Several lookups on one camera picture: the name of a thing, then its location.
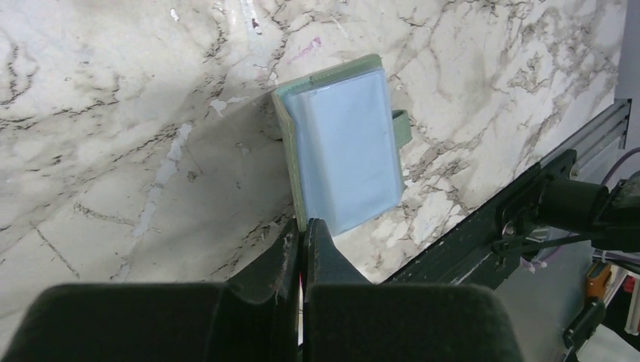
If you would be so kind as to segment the green card holder wallet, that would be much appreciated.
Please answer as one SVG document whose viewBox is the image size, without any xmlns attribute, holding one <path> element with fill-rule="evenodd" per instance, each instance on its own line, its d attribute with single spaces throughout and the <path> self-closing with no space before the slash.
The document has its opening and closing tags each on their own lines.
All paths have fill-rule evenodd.
<svg viewBox="0 0 640 362">
<path fill-rule="evenodd" d="M 404 191 L 408 113 L 391 107 L 381 57 L 369 54 L 272 93 L 299 230 L 313 219 L 341 235 L 394 208 Z"/>
</svg>

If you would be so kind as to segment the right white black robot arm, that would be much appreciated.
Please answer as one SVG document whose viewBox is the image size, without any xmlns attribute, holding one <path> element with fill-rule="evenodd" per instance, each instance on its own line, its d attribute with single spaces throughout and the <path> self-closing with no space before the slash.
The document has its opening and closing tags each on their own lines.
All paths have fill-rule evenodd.
<svg viewBox="0 0 640 362">
<path fill-rule="evenodd" d="M 543 173 L 517 189 L 498 215 L 512 233 L 492 243 L 501 258 L 590 241 L 595 249 L 639 252 L 639 177 L 622 179 L 613 190 L 595 183 Z M 528 241 L 538 226 L 565 230 L 569 236 Z"/>
</svg>

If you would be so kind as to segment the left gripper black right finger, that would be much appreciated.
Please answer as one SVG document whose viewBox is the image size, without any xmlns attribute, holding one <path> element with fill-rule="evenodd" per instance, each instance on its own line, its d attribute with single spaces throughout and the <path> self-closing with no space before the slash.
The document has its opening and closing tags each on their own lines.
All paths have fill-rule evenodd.
<svg viewBox="0 0 640 362">
<path fill-rule="evenodd" d="M 303 242 L 305 361 L 520 361 L 506 309 L 486 287 L 372 284 L 322 219 Z"/>
</svg>

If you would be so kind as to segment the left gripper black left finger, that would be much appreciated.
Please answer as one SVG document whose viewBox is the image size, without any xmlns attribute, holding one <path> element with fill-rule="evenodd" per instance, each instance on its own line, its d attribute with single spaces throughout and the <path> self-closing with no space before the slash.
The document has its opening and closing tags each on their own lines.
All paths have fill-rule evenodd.
<svg viewBox="0 0 640 362">
<path fill-rule="evenodd" d="M 5 361 L 295 361 L 299 243 L 287 222 L 224 282 L 61 284 L 27 309 Z"/>
</svg>

